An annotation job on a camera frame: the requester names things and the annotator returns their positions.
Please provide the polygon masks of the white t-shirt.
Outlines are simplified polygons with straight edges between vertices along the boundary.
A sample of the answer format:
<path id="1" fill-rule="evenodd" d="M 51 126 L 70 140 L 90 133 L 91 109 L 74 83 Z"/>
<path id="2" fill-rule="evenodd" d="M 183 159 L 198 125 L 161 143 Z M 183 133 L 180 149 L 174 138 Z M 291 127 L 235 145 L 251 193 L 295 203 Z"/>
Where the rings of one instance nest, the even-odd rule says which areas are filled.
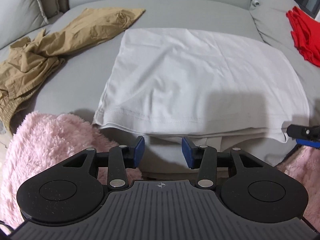
<path id="1" fill-rule="evenodd" d="M 263 42 L 178 28 L 125 31 L 93 123 L 155 137 L 265 134 L 309 124 L 303 86 Z"/>

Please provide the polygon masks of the red garment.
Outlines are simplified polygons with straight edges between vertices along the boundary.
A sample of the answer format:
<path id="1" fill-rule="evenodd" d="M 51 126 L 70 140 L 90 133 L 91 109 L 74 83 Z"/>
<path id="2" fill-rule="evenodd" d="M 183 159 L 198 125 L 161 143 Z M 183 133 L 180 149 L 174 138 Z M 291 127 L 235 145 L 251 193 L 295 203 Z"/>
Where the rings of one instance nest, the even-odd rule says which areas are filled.
<path id="1" fill-rule="evenodd" d="M 320 67 L 319 22 L 311 18 L 299 7 L 294 6 L 286 13 L 291 25 L 294 46 L 304 60 Z"/>

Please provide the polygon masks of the grey sofa back cushion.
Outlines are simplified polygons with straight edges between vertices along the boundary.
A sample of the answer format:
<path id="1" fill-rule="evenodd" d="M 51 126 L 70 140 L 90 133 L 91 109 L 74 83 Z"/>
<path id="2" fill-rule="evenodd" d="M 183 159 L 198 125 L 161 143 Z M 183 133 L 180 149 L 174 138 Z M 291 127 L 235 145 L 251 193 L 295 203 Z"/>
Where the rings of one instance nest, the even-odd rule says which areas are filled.
<path id="1" fill-rule="evenodd" d="M 41 0 L 1 0 L 1 48 L 48 23 Z"/>

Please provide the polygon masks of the tan khaki shorts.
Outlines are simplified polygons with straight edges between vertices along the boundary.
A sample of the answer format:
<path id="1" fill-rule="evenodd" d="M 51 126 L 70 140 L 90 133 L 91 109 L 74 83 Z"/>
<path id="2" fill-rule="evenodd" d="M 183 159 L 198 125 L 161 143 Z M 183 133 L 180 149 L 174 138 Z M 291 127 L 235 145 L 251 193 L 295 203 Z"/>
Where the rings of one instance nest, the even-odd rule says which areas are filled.
<path id="1" fill-rule="evenodd" d="M 44 81 L 64 64 L 64 57 L 107 42 L 131 27 L 145 9 L 86 8 L 60 31 L 42 29 L 34 39 L 26 36 L 9 47 L 1 62 L 1 122 L 12 133 L 11 121 Z"/>

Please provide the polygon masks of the pink fluffy garment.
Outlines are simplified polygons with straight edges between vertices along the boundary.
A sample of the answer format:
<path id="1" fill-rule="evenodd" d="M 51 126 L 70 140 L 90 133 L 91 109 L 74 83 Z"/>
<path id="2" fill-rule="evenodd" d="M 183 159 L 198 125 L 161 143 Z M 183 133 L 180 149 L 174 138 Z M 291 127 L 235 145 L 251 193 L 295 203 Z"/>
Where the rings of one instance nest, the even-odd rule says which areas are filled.
<path id="1" fill-rule="evenodd" d="M 28 114 L 1 156 L 1 221 L 13 229 L 23 222 L 16 193 L 30 177 L 87 147 L 107 152 L 114 146 L 117 142 L 76 115 Z M 304 217 L 319 229 L 319 150 L 302 146 L 278 169 L 305 186 L 309 203 Z"/>

